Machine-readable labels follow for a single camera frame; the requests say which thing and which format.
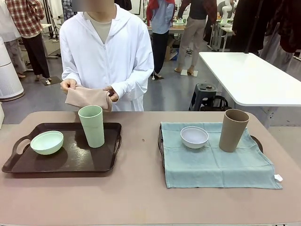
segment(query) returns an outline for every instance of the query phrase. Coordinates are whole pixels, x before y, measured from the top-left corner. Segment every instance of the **beige towel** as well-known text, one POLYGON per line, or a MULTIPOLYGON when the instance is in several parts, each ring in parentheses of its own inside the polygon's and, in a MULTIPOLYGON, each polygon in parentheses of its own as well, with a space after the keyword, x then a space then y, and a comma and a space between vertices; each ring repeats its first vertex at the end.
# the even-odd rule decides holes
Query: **beige towel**
POLYGON ((102 89, 88 89, 77 86, 75 89, 68 89, 68 94, 65 103, 85 107, 89 105, 100 106, 104 111, 112 111, 112 101, 108 91, 102 89))

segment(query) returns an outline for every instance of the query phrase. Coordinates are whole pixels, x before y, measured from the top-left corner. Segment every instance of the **brown cup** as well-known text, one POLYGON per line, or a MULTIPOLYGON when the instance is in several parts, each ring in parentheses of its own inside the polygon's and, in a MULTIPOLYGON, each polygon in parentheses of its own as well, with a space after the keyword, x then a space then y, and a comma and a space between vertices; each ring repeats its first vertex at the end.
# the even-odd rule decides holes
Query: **brown cup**
POLYGON ((229 109, 225 112, 219 143, 220 149, 225 152, 235 151, 249 119, 249 115, 241 110, 229 109))

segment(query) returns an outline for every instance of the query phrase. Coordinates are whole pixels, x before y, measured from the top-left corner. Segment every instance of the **black pants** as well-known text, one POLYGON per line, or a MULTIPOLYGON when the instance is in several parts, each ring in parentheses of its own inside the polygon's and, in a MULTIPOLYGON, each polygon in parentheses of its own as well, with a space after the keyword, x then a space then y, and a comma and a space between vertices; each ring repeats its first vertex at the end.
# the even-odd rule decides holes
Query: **black pants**
POLYGON ((168 32, 164 34, 152 34, 152 52, 154 55, 155 73, 158 74, 161 71, 164 63, 168 41, 168 32))
POLYGON ((50 78, 42 35, 38 34, 37 36, 29 39, 22 38, 22 41, 28 53, 28 58, 32 65, 34 74, 42 74, 44 78, 50 78))

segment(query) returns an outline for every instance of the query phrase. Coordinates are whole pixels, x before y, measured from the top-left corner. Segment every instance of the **tripod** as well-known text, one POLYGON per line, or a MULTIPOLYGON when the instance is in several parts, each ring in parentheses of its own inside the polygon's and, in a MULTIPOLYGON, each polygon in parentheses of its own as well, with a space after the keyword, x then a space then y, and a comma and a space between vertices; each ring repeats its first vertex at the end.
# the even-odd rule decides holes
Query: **tripod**
POLYGON ((53 19, 52 12, 51 12, 50 6, 48 4, 48 0, 43 0, 43 3, 44 3, 44 8, 45 8, 45 15, 46 15, 47 23, 52 24, 52 26, 53 26, 53 28, 52 27, 48 28, 49 34, 50 34, 50 39, 55 39, 56 41, 58 41, 59 32, 57 30, 58 28, 53 19))

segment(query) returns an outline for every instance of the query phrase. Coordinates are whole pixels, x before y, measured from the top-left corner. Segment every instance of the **fabric tag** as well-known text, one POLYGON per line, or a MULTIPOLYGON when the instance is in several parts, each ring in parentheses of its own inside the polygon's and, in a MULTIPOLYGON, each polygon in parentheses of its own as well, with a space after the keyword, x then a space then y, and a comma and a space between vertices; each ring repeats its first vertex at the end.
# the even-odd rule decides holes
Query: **fabric tag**
POLYGON ((279 182, 283 181, 283 178, 279 174, 274 175, 274 178, 279 182))

